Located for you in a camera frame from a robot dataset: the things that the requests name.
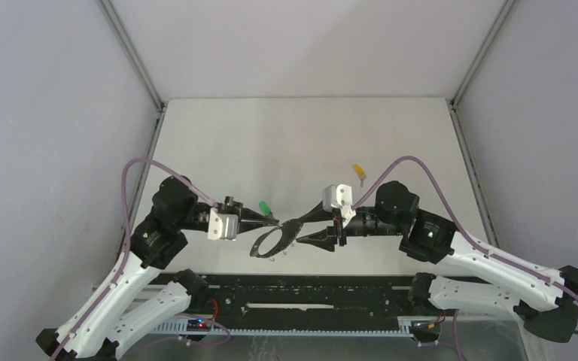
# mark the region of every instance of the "metal frame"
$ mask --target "metal frame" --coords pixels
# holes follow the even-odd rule
[[[143,87],[148,92],[151,101],[154,103],[154,107],[156,107],[157,111],[162,111],[165,106],[164,101],[156,91],[154,82],[152,82],[149,73],[145,68],[145,64],[141,60],[141,57],[138,55],[138,51],[136,51],[136,47],[134,46],[132,39],[127,34],[125,25],[118,16],[116,7],[111,2],[111,0],[97,0],[96,2],[99,4],[101,12],[105,16],[105,19],[108,21],[112,32],[116,36],[118,44],[120,44],[120,46],[123,48],[123,52],[127,56],[129,64],[132,66],[132,68],[134,68],[136,75],[138,75],[138,79],[140,79]]]
[[[462,78],[460,86],[458,86],[458,89],[455,91],[455,95],[451,100],[455,107],[459,107],[462,99],[464,98],[464,95],[467,93],[471,83],[473,82],[475,75],[482,67],[482,63],[484,62],[486,55],[489,51],[491,51],[493,43],[495,42],[497,35],[500,33],[502,26],[510,18],[510,14],[513,12],[513,9],[518,2],[519,0],[506,0],[502,4],[502,8],[497,13],[495,20],[493,20],[491,28],[486,33],[482,45],[479,46],[475,58],[470,63],[467,73],[464,75],[464,78]]]
[[[479,209],[479,216],[482,218],[482,224],[484,225],[486,238],[488,239],[488,243],[503,249],[502,244],[497,237],[497,233],[495,232],[493,218],[491,217],[491,212],[488,208],[488,204],[486,203],[486,197],[484,195],[484,190],[482,189],[482,182],[479,179],[476,162],[473,159],[472,152],[470,151],[466,131],[462,126],[458,112],[450,103],[449,113],[451,114],[451,120],[453,121],[453,127],[455,128],[455,134],[458,137],[458,143],[460,145],[460,150],[462,151],[464,164],[467,167],[471,188],[473,188],[475,202],[477,204],[477,208]]]
[[[405,306],[413,283],[412,276],[315,276],[315,275],[231,275],[199,274],[209,284],[207,297],[219,305],[219,321],[234,335],[336,336],[336,337],[406,337],[414,321],[435,320],[434,306]],[[137,297],[132,306],[140,305],[158,294],[173,279],[174,274],[162,273],[149,290]],[[480,282],[475,277],[455,280]],[[287,308],[254,308],[248,303],[331,304],[330,310],[308,313]],[[251,307],[247,316],[242,307]],[[191,314],[211,315],[214,306],[195,304]],[[352,318],[354,323],[344,322]],[[490,320],[489,317],[465,317],[468,320]],[[177,335],[186,330],[187,318],[171,317],[151,334]]]
[[[160,135],[160,130],[163,128],[163,121],[165,119],[165,112],[167,110],[167,106],[164,105],[162,110],[158,112],[156,115],[156,122],[154,124],[154,128],[150,134],[150,140],[148,142],[147,147],[145,148],[144,157],[151,159],[154,155],[154,151],[156,150],[156,143],[158,141],[158,136]],[[138,204],[140,200],[140,195],[143,193],[143,189],[145,188],[145,182],[148,179],[148,170],[149,165],[147,163],[141,163],[140,171],[138,171],[138,180],[136,181],[136,185],[132,189],[131,196],[129,197],[129,224],[134,224],[134,220],[136,219],[136,213],[138,212]],[[120,235],[118,237],[117,249],[118,254],[120,254],[121,249],[123,248],[123,239],[125,238],[125,223],[123,226],[120,227]],[[116,262],[115,257],[111,262],[110,265],[113,265]]]

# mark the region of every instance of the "yellow object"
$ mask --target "yellow object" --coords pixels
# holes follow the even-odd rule
[[[353,165],[353,170],[357,173],[358,176],[364,175],[364,169],[357,164]]]

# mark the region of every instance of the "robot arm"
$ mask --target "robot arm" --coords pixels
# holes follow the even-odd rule
[[[107,339],[116,343],[115,358],[120,359],[138,340],[156,326],[190,307],[192,297],[196,303],[206,301],[203,293],[208,284],[190,269],[178,272],[158,295],[141,303],[118,319]]]
[[[334,219],[333,226],[298,238],[297,242],[334,251],[336,245],[346,244],[347,237],[401,235],[400,250],[407,256],[421,262],[459,267],[490,283],[458,283],[439,277],[428,280],[429,276],[422,276],[426,274],[418,274],[416,279],[426,281],[414,285],[412,292],[415,287],[422,291],[414,292],[412,302],[423,299],[441,309],[459,308],[493,315],[510,312],[513,318],[524,320],[529,332],[541,338],[557,342],[570,339],[576,327],[578,307],[553,284],[563,284],[578,293],[577,268],[567,266],[558,270],[535,265],[469,235],[483,253],[467,241],[451,220],[419,209],[418,203],[419,197],[404,185],[388,182],[377,189],[375,207],[359,207],[356,214],[350,215],[351,219],[334,209],[334,216],[339,219]],[[534,270],[550,282],[517,269],[511,262]],[[446,292],[450,289],[448,283],[459,289]]]
[[[227,197],[216,207],[198,203],[198,197],[173,177],[165,179],[152,198],[149,215],[137,225],[131,237],[127,263],[121,276],[111,280],[119,271],[122,255],[101,286],[86,304],[58,329],[44,329],[36,341],[50,356],[69,335],[57,360],[107,360],[121,357],[145,333],[166,318],[187,309],[192,296],[202,298],[205,282],[187,270],[168,285],[166,294],[155,296],[125,316],[122,316],[141,290],[162,272],[185,246],[182,230],[208,233],[210,239],[233,240],[236,235],[278,221],[265,217],[242,203]],[[103,296],[104,289],[109,291]],[[93,312],[78,328],[85,310],[96,303]]]

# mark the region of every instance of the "enclosure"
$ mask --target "enclosure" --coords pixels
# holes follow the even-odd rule
[[[578,267],[578,2],[0,2],[0,359],[47,359],[38,332],[70,318],[110,271],[130,159],[161,161],[218,200],[265,201],[286,220],[329,184],[352,185],[358,199],[405,155],[428,165],[474,237]],[[166,177],[131,169],[132,220]],[[389,177],[448,217],[416,164]],[[251,258],[261,233],[217,243],[191,232],[166,271],[469,276],[417,262],[386,237]],[[471,361],[578,359],[578,335],[555,344],[503,318],[458,324]],[[452,342],[451,326],[440,339]],[[325,356],[458,359],[408,337],[361,335],[174,341],[123,359]]]

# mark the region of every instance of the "gray wall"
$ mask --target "gray wall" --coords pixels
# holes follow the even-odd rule
[[[578,267],[578,2],[519,2],[460,114],[502,242]]]
[[[114,4],[159,93],[175,99],[451,96],[502,3]]]
[[[95,2],[0,2],[0,360],[107,273],[154,114]]]

